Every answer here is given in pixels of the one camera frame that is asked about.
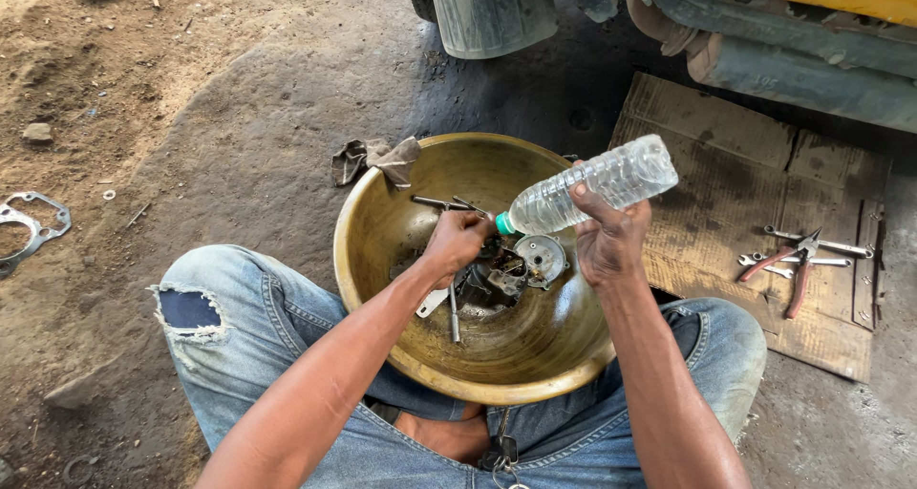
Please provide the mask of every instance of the hand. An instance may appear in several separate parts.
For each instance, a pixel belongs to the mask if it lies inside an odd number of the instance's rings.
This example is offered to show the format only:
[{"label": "hand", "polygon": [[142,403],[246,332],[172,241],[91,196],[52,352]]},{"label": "hand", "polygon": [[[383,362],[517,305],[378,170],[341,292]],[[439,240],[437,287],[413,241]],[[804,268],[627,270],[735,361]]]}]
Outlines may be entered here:
[{"label": "hand", "polygon": [[491,215],[484,218],[477,212],[443,212],[423,256],[440,273],[436,288],[448,287],[456,271],[471,263],[484,239],[496,232]]},{"label": "hand", "polygon": [[592,217],[574,225],[579,270],[586,282],[592,288],[600,288],[629,276],[645,278],[640,254],[652,215],[649,201],[618,211],[583,183],[570,188],[570,198],[580,211]]}]

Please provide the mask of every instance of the pliers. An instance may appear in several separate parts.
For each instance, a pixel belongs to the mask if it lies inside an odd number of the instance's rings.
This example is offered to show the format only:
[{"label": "pliers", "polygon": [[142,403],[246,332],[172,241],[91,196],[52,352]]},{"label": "pliers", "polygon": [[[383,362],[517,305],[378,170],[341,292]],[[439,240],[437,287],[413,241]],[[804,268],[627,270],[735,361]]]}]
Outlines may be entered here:
[{"label": "pliers", "polygon": [[821,227],[815,230],[811,235],[800,240],[796,247],[790,246],[781,246],[780,251],[777,254],[761,260],[755,265],[752,265],[745,274],[742,274],[742,277],[739,278],[740,282],[747,282],[749,278],[752,277],[755,272],[764,269],[768,265],[773,265],[784,258],[791,256],[796,253],[800,253],[801,261],[800,266],[796,270],[796,287],[793,291],[793,300],[787,308],[786,317],[787,319],[796,318],[796,314],[799,312],[802,307],[802,300],[805,299],[805,289],[806,284],[809,281],[809,271],[812,268],[811,259],[815,257],[815,251],[818,249],[818,235],[821,233]]}]

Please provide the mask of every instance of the green bottle cap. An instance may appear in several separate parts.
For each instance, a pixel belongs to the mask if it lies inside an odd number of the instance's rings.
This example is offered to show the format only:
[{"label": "green bottle cap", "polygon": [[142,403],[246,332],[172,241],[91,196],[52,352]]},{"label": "green bottle cap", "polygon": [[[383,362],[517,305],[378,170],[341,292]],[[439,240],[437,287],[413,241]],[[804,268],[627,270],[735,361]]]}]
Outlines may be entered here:
[{"label": "green bottle cap", "polygon": [[496,218],[497,230],[501,235],[511,235],[515,233],[515,227],[512,227],[510,222],[510,212],[503,212],[497,215]]}]

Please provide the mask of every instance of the ripped jeans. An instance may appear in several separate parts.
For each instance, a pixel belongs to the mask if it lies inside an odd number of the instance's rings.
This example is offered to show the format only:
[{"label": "ripped jeans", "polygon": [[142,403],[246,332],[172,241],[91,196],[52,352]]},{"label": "ripped jeans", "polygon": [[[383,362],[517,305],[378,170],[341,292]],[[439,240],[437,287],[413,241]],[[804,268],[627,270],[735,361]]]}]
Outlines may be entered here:
[{"label": "ripped jeans", "polygon": [[[192,410],[213,450],[268,386],[347,316],[338,296],[278,260],[237,246],[194,249],[151,290]],[[719,299],[660,308],[701,394],[735,439],[764,371],[757,321]],[[458,420],[465,403],[415,383],[387,363],[367,395],[420,417]],[[309,388],[303,388],[309,397]],[[487,408],[495,436],[501,409]],[[511,407],[514,466],[533,489],[643,486],[621,369],[546,401]],[[508,487],[515,480],[498,473]],[[303,487],[496,488],[489,471],[434,453],[365,405],[354,409]]]}]

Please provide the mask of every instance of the yellow vehicle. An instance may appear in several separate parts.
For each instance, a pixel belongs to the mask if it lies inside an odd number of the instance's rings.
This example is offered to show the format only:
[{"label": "yellow vehicle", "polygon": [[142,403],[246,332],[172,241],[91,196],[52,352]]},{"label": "yellow vehicle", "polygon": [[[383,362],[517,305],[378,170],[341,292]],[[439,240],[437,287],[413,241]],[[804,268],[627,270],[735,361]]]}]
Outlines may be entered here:
[{"label": "yellow vehicle", "polygon": [[[554,0],[412,0],[446,51],[484,59],[557,29]],[[571,0],[596,22],[618,0]],[[917,0],[626,0],[698,83],[917,133]]]}]

